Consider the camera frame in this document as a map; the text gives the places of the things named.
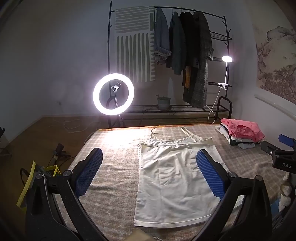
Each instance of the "yellow bag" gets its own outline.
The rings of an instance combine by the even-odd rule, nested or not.
[[[28,175],[28,179],[26,181],[26,184],[24,183],[24,181],[22,180],[24,186],[24,189],[22,190],[22,193],[17,201],[17,206],[22,209],[24,212],[26,212],[27,210],[27,204],[25,201],[25,196],[26,193],[28,191],[29,188],[32,187],[32,180],[34,180],[35,176],[40,173],[41,171],[45,171],[47,173],[49,173],[50,175],[52,175],[53,177],[61,175],[61,172],[59,171],[59,168],[57,165],[54,166],[50,166],[50,167],[42,167],[37,165],[34,161],[32,163],[32,167],[31,167],[31,171],[30,174],[28,175],[28,171],[26,171],[25,169],[21,168],[20,172],[21,172],[21,178],[22,178],[22,173],[24,172],[26,175]]]

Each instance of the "folded clothes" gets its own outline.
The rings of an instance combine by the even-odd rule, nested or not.
[[[221,125],[223,125],[227,129],[227,133],[229,134],[228,126],[223,123],[221,123]],[[246,138],[236,138],[234,136],[230,136],[230,138],[231,138],[231,140],[236,141],[236,142],[253,142],[253,140],[246,139]]]
[[[235,119],[222,119],[221,123],[227,125],[229,135],[236,138],[251,139],[253,142],[261,141],[265,135],[255,122]]]
[[[242,149],[248,149],[248,148],[253,148],[255,147],[255,143],[252,140],[249,139],[235,139],[231,140],[232,136],[229,135],[227,132],[227,128],[224,126],[215,126],[215,129],[221,133],[222,135],[225,136],[225,138],[228,140],[228,143],[230,145],[237,145]]]

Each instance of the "ring light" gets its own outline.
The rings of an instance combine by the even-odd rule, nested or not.
[[[126,102],[122,105],[119,106],[115,109],[107,109],[102,104],[100,103],[99,95],[102,87],[104,84],[111,80],[121,80],[124,82],[127,87],[128,87],[128,98]],[[100,81],[96,84],[94,88],[94,93],[93,93],[93,100],[94,100],[94,105],[96,108],[99,110],[99,112],[105,114],[105,115],[119,115],[120,113],[124,112],[132,103],[133,101],[133,96],[135,94],[135,90],[133,88],[133,83],[130,81],[128,77],[126,77],[123,74],[109,74],[106,75],[105,77],[101,78]]]

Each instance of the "striped tapestry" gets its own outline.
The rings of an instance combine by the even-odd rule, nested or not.
[[[154,6],[115,10],[116,68],[134,83],[155,80]]]

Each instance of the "white plush toy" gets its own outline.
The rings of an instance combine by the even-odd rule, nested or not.
[[[291,198],[289,195],[292,192],[292,186],[291,183],[289,182],[289,175],[290,173],[286,173],[284,176],[284,183],[281,185],[281,198],[279,201],[279,212],[281,212],[285,207],[289,206],[291,203]]]

